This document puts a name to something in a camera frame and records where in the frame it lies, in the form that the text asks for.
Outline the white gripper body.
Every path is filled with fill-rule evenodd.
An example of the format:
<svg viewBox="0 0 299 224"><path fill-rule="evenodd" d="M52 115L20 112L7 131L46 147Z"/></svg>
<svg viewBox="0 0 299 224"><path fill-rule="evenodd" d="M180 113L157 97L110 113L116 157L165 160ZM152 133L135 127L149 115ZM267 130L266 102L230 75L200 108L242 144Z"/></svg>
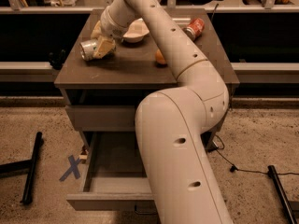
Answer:
<svg viewBox="0 0 299 224"><path fill-rule="evenodd" d="M100 17L101 33L105 37L122 39L131 24L128 16L113 14L108 6Z"/></svg>

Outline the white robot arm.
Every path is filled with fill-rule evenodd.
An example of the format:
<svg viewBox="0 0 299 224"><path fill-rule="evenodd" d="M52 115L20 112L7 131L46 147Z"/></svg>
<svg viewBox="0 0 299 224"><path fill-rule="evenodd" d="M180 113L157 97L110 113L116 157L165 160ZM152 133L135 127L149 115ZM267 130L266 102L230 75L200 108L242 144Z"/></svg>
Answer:
<svg viewBox="0 0 299 224"><path fill-rule="evenodd" d="M225 116L229 92L214 65L160 0L114 0L100 36L121 37L142 19L177 82L142 100L135 134L161 224L233 224L201 135Z"/></svg>

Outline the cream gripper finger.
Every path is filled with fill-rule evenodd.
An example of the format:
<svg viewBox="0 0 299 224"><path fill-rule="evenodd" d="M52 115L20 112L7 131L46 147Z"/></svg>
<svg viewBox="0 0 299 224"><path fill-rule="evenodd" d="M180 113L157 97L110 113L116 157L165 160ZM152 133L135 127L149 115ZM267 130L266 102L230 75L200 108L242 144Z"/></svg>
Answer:
<svg viewBox="0 0 299 224"><path fill-rule="evenodd" d="M116 42L111 37L99 36L97 39L97 45L93 52L95 59L102 59L110 52L114 52L116 48Z"/></svg>
<svg viewBox="0 0 299 224"><path fill-rule="evenodd" d="M95 24L95 26L93 28L93 31L91 33L91 39L98 39L101 34L102 34L102 32L101 32L101 22L98 21Z"/></svg>

